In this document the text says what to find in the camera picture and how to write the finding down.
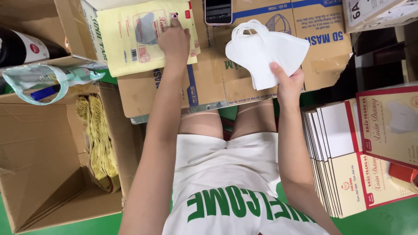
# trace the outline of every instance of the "leg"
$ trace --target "leg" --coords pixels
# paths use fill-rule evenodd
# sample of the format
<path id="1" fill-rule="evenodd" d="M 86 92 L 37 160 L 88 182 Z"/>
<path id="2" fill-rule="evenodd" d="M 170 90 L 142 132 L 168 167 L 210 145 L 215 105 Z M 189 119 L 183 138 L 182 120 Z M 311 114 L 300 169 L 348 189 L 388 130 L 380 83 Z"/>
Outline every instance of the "leg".
<path id="1" fill-rule="evenodd" d="M 208 110 L 182 116 L 178 133 L 206 135 L 224 139 L 218 110 Z"/>
<path id="2" fill-rule="evenodd" d="M 262 100 L 238 106 L 231 140 L 260 132 L 276 132 L 273 100 Z"/>

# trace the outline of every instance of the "white t-shirt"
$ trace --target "white t-shirt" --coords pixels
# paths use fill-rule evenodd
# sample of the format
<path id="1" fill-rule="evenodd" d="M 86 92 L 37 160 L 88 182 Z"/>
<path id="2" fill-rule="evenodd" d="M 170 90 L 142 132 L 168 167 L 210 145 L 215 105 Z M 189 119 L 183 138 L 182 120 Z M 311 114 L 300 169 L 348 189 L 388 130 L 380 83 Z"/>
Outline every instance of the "white t-shirt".
<path id="1" fill-rule="evenodd" d="M 245 166 L 209 167 L 177 193 L 163 235 L 327 235 L 312 218 L 274 198 Z"/>

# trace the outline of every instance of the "plastic bag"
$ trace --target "plastic bag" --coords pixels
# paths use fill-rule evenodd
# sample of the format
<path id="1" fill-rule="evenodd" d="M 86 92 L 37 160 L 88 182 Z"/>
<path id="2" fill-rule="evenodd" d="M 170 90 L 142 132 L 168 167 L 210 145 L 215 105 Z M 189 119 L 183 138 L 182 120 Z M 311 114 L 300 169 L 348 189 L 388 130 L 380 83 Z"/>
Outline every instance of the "plastic bag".
<path id="1" fill-rule="evenodd" d="M 18 97 L 34 105 L 48 105 L 57 102 L 67 94 L 69 87 L 99 80 L 104 75 L 105 73 L 96 73 L 86 68 L 64 69 L 46 64 L 15 67 L 3 72 L 4 79 Z M 60 84 L 61 89 L 56 97 L 48 103 L 36 101 L 23 93 L 26 89 L 42 89 L 56 84 Z"/>

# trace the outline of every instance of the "pink phone case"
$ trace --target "pink phone case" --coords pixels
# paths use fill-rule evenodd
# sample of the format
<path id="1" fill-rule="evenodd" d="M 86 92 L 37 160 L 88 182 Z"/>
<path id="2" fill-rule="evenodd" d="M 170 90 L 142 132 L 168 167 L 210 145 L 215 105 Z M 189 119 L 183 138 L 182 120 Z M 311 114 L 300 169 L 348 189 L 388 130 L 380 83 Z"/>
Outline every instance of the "pink phone case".
<path id="1" fill-rule="evenodd" d="M 217 23 L 207 23 L 206 22 L 206 0 L 205 0 L 205 5 L 204 5 L 204 9 L 203 9 L 203 11 L 205 11 L 205 24 L 206 25 L 209 25 L 209 26 L 225 26 L 225 25 L 231 25 L 232 24 L 232 20 L 233 20 L 233 17 L 232 17 L 232 0 L 231 0 L 231 22 L 229 22 L 229 23 L 222 23 L 222 24 L 217 24 Z"/>

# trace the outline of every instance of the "person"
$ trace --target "person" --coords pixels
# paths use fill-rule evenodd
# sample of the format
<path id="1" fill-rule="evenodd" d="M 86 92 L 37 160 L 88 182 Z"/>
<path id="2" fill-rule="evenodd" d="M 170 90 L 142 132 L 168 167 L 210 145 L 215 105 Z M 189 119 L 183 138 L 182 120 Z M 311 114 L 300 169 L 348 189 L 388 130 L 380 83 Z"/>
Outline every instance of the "person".
<path id="1" fill-rule="evenodd" d="M 173 20 L 158 41 L 166 66 L 119 235 L 340 235 L 314 188 L 299 110 L 303 71 L 288 77 L 271 64 L 278 133 L 272 100 L 264 100 L 238 106 L 226 142 L 216 110 L 181 116 L 189 40 Z M 280 180 L 288 204 L 277 199 Z"/>

